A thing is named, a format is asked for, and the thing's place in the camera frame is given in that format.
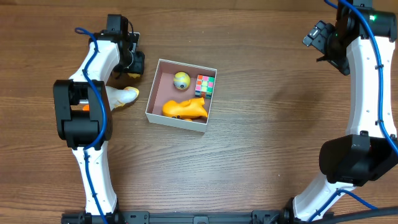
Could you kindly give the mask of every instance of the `cardboard box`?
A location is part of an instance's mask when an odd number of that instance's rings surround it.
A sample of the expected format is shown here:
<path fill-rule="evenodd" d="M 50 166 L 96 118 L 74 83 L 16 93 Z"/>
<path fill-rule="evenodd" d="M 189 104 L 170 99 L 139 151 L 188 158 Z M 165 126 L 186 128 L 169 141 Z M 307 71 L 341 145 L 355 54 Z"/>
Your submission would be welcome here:
<path fill-rule="evenodd" d="M 185 72 L 191 78 L 191 84 L 186 90 L 178 90 L 174 87 L 173 79 L 177 72 Z M 198 65 L 189 65 L 186 63 L 173 62 L 169 60 L 159 59 L 155 73 L 154 82 L 150 91 L 146 115 L 151 123 L 173 126 L 176 128 L 189 129 L 194 131 L 205 132 L 208 118 L 198 118 L 193 121 L 185 121 L 182 119 L 168 118 L 162 116 L 163 105 L 169 100 L 180 103 L 195 97 L 195 85 L 198 75 L 214 77 L 216 80 L 217 69 L 206 68 Z M 210 117 L 211 99 L 205 99 L 204 108 Z"/>

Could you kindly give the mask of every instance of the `yellow toy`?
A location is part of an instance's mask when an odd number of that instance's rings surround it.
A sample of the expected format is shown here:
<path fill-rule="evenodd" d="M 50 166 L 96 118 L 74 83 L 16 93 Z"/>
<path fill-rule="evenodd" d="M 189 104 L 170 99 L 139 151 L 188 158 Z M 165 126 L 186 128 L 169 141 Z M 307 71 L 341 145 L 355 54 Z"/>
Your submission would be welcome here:
<path fill-rule="evenodd" d="M 174 100 L 163 105 L 163 115 L 169 118 L 184 119 L 185 121 L 192 121 L 193 118 L 205 117 L 207 118 L 207 111 L 204 109 L 204 98 L 194 98 L 191 100 L 177 103 Z"/>
<path fill-rule="evenodd" d="M 185 90 L 191 84 L 191 78 L 185 72 L 178 72 L 174 75 L 174 86 L 179 90 Z"/>

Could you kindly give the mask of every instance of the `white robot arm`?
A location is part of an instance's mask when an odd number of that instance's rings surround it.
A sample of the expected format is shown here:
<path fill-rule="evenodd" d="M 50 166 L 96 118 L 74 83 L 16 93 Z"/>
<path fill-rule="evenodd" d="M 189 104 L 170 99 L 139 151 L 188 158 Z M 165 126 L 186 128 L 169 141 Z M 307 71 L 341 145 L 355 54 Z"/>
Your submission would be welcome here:
<path fill-rule="evenodd" d="M 339 4 L 339 21 L 335 28 L 320 21 L 303 41 L 307 46 L 313 45 L 324 53 L 325 56 L 321 60 L 327 60 L 344 75 L 351 72 L 351 112 L 346 136 L 322 146 L 321 172 L 292 202 L 294 217 L 306 222 L 322 219 L 325 212 L 344 196 L 344 193 L 339 194 L 328 203 L 326 209 L 319 212 L 337 190 L 352 191 L 368 180 L 377 180 L 396 165 L 394 158 L 397 155 L 388 146 L 378 123 L 379 76 L 378 69 L 375 69 L 377 63 L 372 43 L 366 38 L 365 33 L 361 33 L 362 25 L 359 20 L 355 20 L 355 15 L 344 7 Z M 384 125 L 391 137 L 395 138 L 397 130 L 391 112 L 391 61 L 396 40 L 395 15 L 373 11 L 371 5 L 361 6 L 360 2 L 357 8 L 369 19 L 374 18 L 376 14 L 383 17 L 381 23 L 372 20 L 370 22 L 373 27 L 377 26 L 376 32 L 379 36 L 376 36 L 376 42 L 384 65 Z M 352 26 L 351 29 L 343 28 L 344 25 L 347 26 L 347 18 L 352 19 L 348 25 Z"/>
<path fill-rule="evenodd" d="M 143 74 L 144 55 L 142 52 L 135 52 L 139 33 L 128 33 L 127 28 L 125 17 L 108 15 L 107 30 L 96 34 L 98 49 L 95 49 L 95 43 L 91 41 L 88 55 L 77 72 L 69 80 L 57 80 L 54 84 L 58 133 L 62 139 L 67 140 L 78 161 L 86 193 L 86 213 L 92 216 L 99 216 L 100 211 L 90 189 L 86 168 L 90 172 L 90 180 L 99 207 L 104 214 L 112 216 L 117 209 L 118 200 L 112 188 L 107 158 L 108 140 L 112 131 L 110 111 L 134 101 L 139 94 L 133 87 L 117 90 L 104 84 L 112 71 Z M 96 138 L 102 127 L 98 99 L 93 97 L 83 74 L 83 69 L 95 51 L 98 52 L 87 68 L 86 74 L 95 83 L 105 103 L 108 125 L 102 141 L 94 147 L 84 149 Z M 73 111 L 70 105 L 76 104 L 89 105 L 89 107 L 83 111 Z"/>

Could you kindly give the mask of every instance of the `tennis ball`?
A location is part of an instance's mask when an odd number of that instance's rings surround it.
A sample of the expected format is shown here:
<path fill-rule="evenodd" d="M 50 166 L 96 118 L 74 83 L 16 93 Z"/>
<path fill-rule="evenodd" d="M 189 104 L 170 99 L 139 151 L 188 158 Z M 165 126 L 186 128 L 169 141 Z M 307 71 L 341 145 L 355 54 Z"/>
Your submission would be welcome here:
<path fill-rule="evenodd" d="M 185 90 L 191 84 L 191 79 L 189 75 L 185 72 L 178 72 L 174 75 L 173 82 L 176 88 L 178 88 L 179 90 Z"/>

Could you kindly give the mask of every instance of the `orange object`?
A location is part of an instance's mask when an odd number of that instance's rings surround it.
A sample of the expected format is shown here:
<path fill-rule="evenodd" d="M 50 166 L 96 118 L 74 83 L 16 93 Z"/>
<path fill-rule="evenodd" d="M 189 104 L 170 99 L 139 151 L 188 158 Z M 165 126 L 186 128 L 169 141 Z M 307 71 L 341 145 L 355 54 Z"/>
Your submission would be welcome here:
<path fill-rule="evenodd" d="M 83 107 L 83 111 L 90 111 L 90 105 L 85 105 Z"/>
<path fill-rule="evenodd" d="M 169 118 L 185 119 L 192 121 L 194 118 L 205 117 L 207 118 L 207 111 L 204 109 L 205 104 L 204 98 L 194 98 L 191 100 L 177 103 L 174 100 L 163 105 L 163 115 Z"/>

